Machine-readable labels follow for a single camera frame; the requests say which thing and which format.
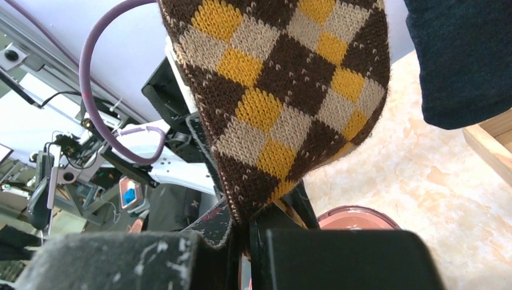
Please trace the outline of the brown yellow argyle sock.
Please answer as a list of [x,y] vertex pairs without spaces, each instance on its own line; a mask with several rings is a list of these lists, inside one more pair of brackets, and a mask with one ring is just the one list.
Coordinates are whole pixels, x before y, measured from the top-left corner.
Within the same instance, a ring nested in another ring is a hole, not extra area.
[[388,94],[383,1],[159,1],[222,191],[248,226],[371,134]]

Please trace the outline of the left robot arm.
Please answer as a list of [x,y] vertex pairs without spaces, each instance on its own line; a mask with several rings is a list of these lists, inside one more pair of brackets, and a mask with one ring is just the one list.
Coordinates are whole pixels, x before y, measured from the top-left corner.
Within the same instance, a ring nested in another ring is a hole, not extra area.
[[273,153],[280,145],[267,136],[263,136],[257,149],[263,151],[263,159],[255,164],[247,164],[242,160],[243,149],[249,146],[249,141],[239,133],[244,128],[243,123],[235,122],[235,144],[229,143],[228,151],[223,153],[221,144],[210,150],[200,151],[204,163],[188,163],[173,153],[165,145],[167,130],[153,123],[142,124],[127,130],[122,130],[120,136],[128,136],[137,132],[154,132],[159,135],[156,152],[151,157],[143,157],[132,152],[129,147],[120,143],[117,136],[104,124],[99,115],[92,96],[90,81],[91,55],[86,54],[80,59],[79,83],[82,99],[90,119],[102,137],[116,150],[117,157],[129,164],[139,163],[149,165],[150,179],[161,184],[180,185],[209,195],[215,195],[215,187],[226,195],[226,202],[233,221],[238,227],[245,227],[251,219],[260,214],[265,207],[279,201],[299,183],[286,178],[293,159],[285,156],[283,164],[279,154]]

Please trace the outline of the dark navy sock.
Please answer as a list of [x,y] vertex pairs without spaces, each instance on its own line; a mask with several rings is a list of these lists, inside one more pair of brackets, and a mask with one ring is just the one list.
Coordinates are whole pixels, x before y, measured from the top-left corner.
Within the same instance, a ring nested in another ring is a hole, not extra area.
[[511,1],[406,1],[426,123],[459,129],[511,108]]

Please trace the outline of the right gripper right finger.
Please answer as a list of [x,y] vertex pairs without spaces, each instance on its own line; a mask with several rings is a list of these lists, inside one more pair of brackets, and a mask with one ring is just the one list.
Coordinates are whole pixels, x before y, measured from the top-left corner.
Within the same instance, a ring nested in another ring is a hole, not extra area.
[[443,289],[423,241],[404,230],[308,230],[279,208],[249,226],[254,289]]

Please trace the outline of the pink plastic laundry basket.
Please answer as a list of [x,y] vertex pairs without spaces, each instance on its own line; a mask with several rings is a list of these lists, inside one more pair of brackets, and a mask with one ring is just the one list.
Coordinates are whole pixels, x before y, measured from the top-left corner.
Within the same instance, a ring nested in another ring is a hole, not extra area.
[[386,214],[360,205],[333,208],[319,215],[317,220],[323,230],[401,230]]

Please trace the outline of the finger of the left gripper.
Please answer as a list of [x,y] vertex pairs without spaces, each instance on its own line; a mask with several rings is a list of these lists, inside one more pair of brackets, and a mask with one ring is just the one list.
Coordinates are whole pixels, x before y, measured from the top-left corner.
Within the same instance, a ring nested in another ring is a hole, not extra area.
[[320,229],[310,198],[307,195],[304,181],[300,181],[293,190],[285,195],[284,200],[298,213],[298,216],[308,229]]

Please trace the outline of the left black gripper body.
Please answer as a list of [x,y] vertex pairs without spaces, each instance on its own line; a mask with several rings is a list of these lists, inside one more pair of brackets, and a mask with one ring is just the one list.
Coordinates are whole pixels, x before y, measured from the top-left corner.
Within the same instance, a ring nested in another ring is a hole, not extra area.
[[163,121],[169,126],[165,148],[186,163],[206,167],[207,188],[219,191],[219,177],[213,159],[206,148],[202,126],[196,112],[189,109],[179,76],[165,57],[143,85],[141,92]]

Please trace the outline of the wooden hanger rack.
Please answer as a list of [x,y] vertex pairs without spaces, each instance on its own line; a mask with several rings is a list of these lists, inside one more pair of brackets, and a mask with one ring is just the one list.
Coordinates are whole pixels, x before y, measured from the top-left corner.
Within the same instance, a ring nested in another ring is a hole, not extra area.
[[511,110],[462,129],[466,143],[511,185]]

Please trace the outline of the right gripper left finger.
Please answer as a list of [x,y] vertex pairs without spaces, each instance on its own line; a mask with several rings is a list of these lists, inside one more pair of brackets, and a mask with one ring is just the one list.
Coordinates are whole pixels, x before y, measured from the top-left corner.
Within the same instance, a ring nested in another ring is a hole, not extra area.
[[50,239],[16,289],[238,289],[239,254],[220,201],[180,232],[94,232]]

